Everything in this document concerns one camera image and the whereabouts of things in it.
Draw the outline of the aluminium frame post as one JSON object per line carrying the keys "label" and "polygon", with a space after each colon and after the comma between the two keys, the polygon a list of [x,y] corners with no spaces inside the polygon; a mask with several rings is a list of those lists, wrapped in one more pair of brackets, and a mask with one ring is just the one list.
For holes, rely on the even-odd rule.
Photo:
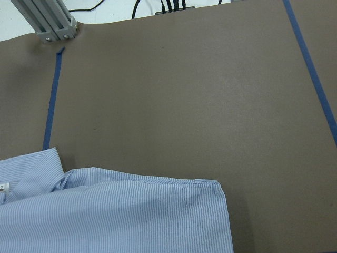
{"label": "aluminium frame post", "polygon": [[76,37],[77,21],[60,0],[12,0],[44,43]]}

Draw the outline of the light blue striped shirt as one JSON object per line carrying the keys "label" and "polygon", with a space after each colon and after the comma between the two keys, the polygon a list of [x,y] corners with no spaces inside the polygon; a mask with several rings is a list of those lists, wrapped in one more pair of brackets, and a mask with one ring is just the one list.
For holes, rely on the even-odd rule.
{"label": "light blue striped shirt", "polygon": [[1,252],[233,252],[218,181],[1,161]]}

